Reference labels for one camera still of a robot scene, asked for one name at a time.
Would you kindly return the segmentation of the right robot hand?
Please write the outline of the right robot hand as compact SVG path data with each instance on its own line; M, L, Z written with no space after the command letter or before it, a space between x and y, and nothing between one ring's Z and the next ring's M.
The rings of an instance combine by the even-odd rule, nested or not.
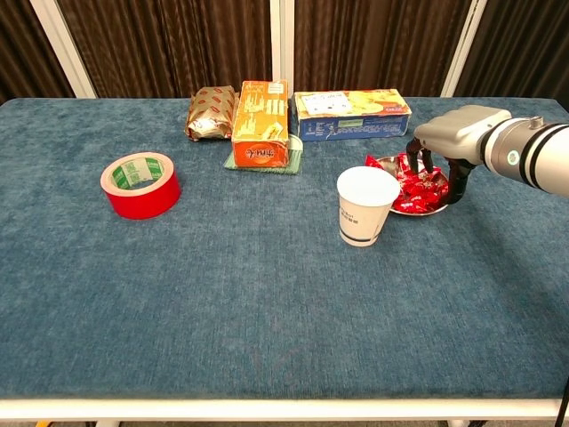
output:
M463 197L470 172L483 164L481 138L496 126L512 118L506 109L466 105L435 117L413 132L406 145L409 166L419 172L418 162L428 172L433 171L431 155L444 157L449 165L448 192L445 205L457 203Z

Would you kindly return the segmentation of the white paper cup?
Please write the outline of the white paper cup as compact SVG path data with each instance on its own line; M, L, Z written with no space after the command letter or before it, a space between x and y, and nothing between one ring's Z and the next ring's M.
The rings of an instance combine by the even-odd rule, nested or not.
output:
M380 168L351 167L337 179L339 230L352 246L371 246L400 193L397 179Z

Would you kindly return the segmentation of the blue tablecloth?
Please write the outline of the blue tablecloth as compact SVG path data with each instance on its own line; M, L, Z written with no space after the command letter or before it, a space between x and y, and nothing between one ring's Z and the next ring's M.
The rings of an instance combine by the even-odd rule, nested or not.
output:
M0 399L550 398L569 376L569 200L471 174L443 212L339 232L336 181L403 138L308 143L230 171L184 99L0 106ZM100 186L157 152L181 195L118 215Z

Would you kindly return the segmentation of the flat green packet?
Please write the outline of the flat green packet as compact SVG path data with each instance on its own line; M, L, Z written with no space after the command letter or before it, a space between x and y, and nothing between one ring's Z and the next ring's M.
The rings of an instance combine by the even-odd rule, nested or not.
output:
M229 170L248 171L258 173L278 173L278 174L297 174L301 169L301 156L303 153L303 142L296 135L289 136L289 163L285 167L241 167L237 166L234 155L229 154L224 163L224 167Z

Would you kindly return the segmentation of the golden foil snack pack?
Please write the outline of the golden foil snack pack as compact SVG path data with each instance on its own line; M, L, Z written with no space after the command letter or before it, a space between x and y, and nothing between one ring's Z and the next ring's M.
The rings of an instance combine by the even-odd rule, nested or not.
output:
M190 99L185 134L193 141L230 139L238 102L231 85L202 87Z

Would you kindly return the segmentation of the dark brown curtain panel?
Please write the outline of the dark brown curtain panel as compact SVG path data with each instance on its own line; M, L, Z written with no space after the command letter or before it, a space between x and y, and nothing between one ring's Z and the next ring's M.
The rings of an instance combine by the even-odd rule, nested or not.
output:
M454 94L549 98L569 111L569 0L487 0Z
M74 96L29 0L0 0L0 105Z
M269 0L57 0L100 98L272 77Z
M295 0L295 91L438 96L471 0Z

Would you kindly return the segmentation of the red tape roll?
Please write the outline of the red tape roll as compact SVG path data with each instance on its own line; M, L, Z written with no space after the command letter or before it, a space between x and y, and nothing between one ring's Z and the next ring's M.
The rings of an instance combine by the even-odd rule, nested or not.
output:
M157 152L119 158L103 171L100 186L114 211L133 220L165 213L181 195L173 161Z

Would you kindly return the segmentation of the white frame post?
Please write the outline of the white frame post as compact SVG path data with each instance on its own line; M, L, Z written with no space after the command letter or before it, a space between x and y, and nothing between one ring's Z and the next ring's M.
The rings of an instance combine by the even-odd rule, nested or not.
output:
M459 42L454 51L453 59L440 93L442 98L451 98L454 96L466 60L469 56L470 48L483 17L486 4L487 0L470 0L469 10L462 27Z
M29 0L68 83L79 99L96 99L92 81L57 0Z
M272 79L286 80L294 92L295 0L269 0Z

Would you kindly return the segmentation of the white table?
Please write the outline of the white table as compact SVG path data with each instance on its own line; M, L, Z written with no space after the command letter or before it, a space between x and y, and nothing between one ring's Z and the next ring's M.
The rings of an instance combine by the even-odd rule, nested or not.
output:
M554 420L561 399L0 399L0 421Z

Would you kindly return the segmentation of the blue yellow cookie box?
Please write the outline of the blue yellow cookie box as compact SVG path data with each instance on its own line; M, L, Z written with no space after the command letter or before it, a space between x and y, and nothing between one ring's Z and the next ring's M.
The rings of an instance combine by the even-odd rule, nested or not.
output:
M294 106L304 141L403 136L412 115L396 89L296 92Z

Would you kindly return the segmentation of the orange snack box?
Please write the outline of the orange snack box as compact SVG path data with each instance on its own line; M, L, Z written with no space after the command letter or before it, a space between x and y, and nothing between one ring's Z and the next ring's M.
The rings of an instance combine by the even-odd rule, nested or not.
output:
M243 82L232 148L238 167L288 166L288 84L285 80Z

